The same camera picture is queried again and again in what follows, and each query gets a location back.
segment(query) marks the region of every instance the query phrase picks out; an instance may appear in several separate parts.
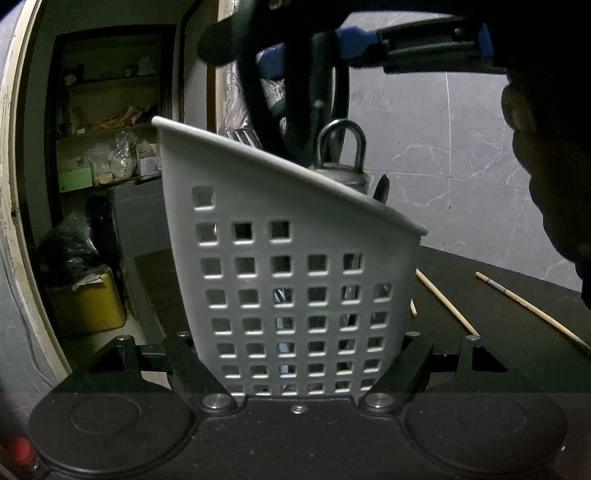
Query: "red button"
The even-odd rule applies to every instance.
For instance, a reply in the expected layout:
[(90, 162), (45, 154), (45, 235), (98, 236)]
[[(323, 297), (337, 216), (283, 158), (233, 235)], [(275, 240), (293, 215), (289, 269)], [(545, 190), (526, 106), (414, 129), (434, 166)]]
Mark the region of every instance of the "red button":
[(16, 466), (26, 467), (35, 462), (35, 449), (26, 438), (14, 437), (9, 440), (7, 452)]

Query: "plastic bag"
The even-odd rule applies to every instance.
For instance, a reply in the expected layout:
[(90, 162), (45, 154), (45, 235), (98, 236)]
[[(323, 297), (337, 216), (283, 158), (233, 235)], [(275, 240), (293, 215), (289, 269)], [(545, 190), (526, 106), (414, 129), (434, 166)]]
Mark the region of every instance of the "plastic bag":
[(150, 142), (147, 140), (142, 140), (141, 143), (136, 145), (136, 149), (138, 151), (138, 158), (148, 158), (148, 157), (155, 157), (156, 153), (150, 145)]
[(107, 143), (97, 143), (94, 147), (86, 150), (84, 158), (92, 165), (93, 183), (105, 184), (113, 181), (111, 167), (109, 166), (109, 154), (111, 148)]
[(117, 146), (109, 154), (111, 173), (115, 180), (125, 180), (131, 177), (135, 170), (135, 146), (138, 137), (132, 132), (121, 132), (115, 137), (115, 141)]
[(58, 164), (59, 173), (67, 173), (69, 171), (81, 170), (82, 168), (88, 168), (89, 162), (84, 157), (68, 158), (67, 160), (61, 160)]
[(73, 285), (103, 262), (90, 240), (86, 217), (72, 212), (46, 235), (39, 247), (41, 271), (50, 287)]
[[(261, 80), (263, 91), (267, 99), (267, 105), (272, 107), (279, 100), (285, 96), (285, 89), (283, 80), (274, 82), (272, 80)], [(224, 118), (224, 123), (219, 130), (219, 134), (224, 137), (227, 133), (234, 131), (237, 128), (243, 128), (249, 123), (248, 111), (246, 110), (246, 103), (241, 93), (238, 93), (236, 98), (232, 101), (228, 113)]]

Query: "white wall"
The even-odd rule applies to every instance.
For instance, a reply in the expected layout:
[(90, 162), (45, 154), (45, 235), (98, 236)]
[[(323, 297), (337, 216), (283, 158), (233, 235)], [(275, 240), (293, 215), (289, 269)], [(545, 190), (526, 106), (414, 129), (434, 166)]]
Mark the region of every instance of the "white wall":
[(47, 79), (56, 36), (121, 25), (179, 25), (193, 3), (193, 0), (46, 1), (47, 9), (35, 42), (26, 87), (24, 116), (25, 189), (36, 245), (51, 228), (45, 173), (44, 122)]

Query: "door frame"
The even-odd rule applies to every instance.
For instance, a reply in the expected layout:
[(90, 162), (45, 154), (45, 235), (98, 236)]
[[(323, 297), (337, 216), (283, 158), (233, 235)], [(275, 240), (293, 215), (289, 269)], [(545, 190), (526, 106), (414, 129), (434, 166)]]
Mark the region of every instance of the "door frame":
[(2, 75), (0, 109), (0, 248), (12, 295), (23, 321), (41, 347), (58, 381), (71, 372), (43, 305), (27, 244), (30, 222), (24, 191), (17, 177), (22, 168), (24, 86), (27, 84), (33, 43), (49, 0), (24, 0), (10, 43)]

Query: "square hole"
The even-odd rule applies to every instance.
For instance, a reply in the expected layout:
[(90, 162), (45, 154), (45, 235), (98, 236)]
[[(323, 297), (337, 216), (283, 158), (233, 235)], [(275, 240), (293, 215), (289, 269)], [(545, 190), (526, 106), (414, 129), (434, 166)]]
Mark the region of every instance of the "square hole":
[(213, 198), (213, 187), (210, 185), (199, 185), (193, 187), (193, 207), (196, 210), (210, 209), (215, 205)]
[(295, 365), (280, 365), (279, 376), (281, 378), (295, 378), (296, 377), (296, 366)]
[(308, 355), (321, 356), (325, 354), (326, 343), (324, 342), (308, 342)]
[(271, 231), (272, 240), (289, 240), (290, 223), (287, 220), (274, 220), (269, 223), (269, 230)]
[(335, 383), (335, 393), (347, 393), (351, 391), (351, 382), (349, 380), (341, 380)]
[(242, 385), (226, 385), (226, 390), (230, 395), (244, 395)]
[(276, 317), (275, 325), (277, 326), (277, 333), (294, 333), (296, 327), (292, 317)]
[(216, 278), (222, 276), (222, 262), (219, 258), (202, 258), (201, 271), (205, 278)]
[(233, 343), (218, 343), (217, 352), (221, 358), (236, 358), (236, 349)]
[(247, 343), (246, 353), (250, 358), (264, 358), (265, 344), (264, 343)]
[(239, 277), (253, 277), (256, 274), (255, 259), (252, 257), (237, 258), (236, 273)]
[(271, 395), (271, 389), (269, 385), (253, 385), (252, 389), (255, 395)]
[(308, 365), (308, 376), (309, 377), (323, 377), (324, 376), (324, 364), (310, 364), (310, 365)]
[(339, 328), (346, 332), (357, 329), (359, 316), (356, 313), (344, 313), (339, 318)]
[(281, 342), (277, 344), (277, 354), (279, 356), (296, 356), (296, 345), (293, 342)]
[(243, 307), (258, 306), (258, 290), (252, 288), (238, 290), (238, 300)]
[(361, 390), (369, 390), (375, 383), (375, 378), (364, 378), (361, 381)]
[(240, 369), (236, 365), (222, 365), (222, 374), (226, 378), (240, 378)]
[(326, 317), (324, 315), (314, 315), (308, 317), (308, 330), (310, 333), (323, 333), (326, 331)]
[(267, 378), (269, 372), (266, 365), (252, 365), (251, 366), (251, 377), (252, 378)]
[(271, 271), (275, 275), (286, 275), (288, 273), (291, 273), (291, 257), (289, 255), (272, 257)]
[(252, 242), (252, 223), (233, 223), (232, 233), (234, 235), (234, 241), (238, 243), (250, 243)]
[(359, 303), (360, 297), (360, 285), (345, 285), (343, 288), (341, 288), (340, 299), (343, 303)]
[(388, 300), (392, 295), (391, 283), (378, 283), (374, 287), (374, 300), (383, 301)]
[(368, 339), (368, 352), (378, 352), (384, 349), (384, 337), (371, 337)]
[(336, 364), (337, 375), (349, 375), (353, 373), (353, 362), (338, 362)]
[(308, 303), (310, 303), (310, 305), (326, 303), (327, 297), (328, 288), (326, 287), (308, 288)]
[(308, 272), (311, 274), (325, 274), (328, 272), (326, 255), (308, 255)]
[(225, 307), (226, 306), (226, 292), (223, 290), (208, 290), (205, 292), (207, 303), (210, 307)]
[(308, 393), (310, 395), (319, 395), (324, 393), (323, 383), (311, 383), (308, 384)]
[(261, 335), (262, 334), (262, 322), (261, 319), (254, 317), (247, 317), (242, 319), (242, 325), (244, 326), (244, 333), (247, 335)]
[(339, 355), (355, 353), (355, 340), (339, 340)]
[(213, 331), (218, 335), (230, 335), (232, 327), (229, 319), (212, 319)]
[(293, 290), (291, 288), (275, 288), (273, 303), (276, 307), (291, 307), (293, 305)]
[(377, 372), (379, 370), (379, 358), (370, 358), (363, 363), (364, 372)]
[(382, 328), (388, 323), (388, 312), (375, 312), (371, 314), (371, 328)]
[(217, 227), (215, 223), (198, 223), (195, 227), (197, 241), (201, 245), (213, 245), (217, 243)]
[(281, 386), (281, 395), (297, 395), (297, 385), (284, 384)]
[(343, 271), (346, 273), (358, 273), (362, 271), (363, 254), (343, 255)]

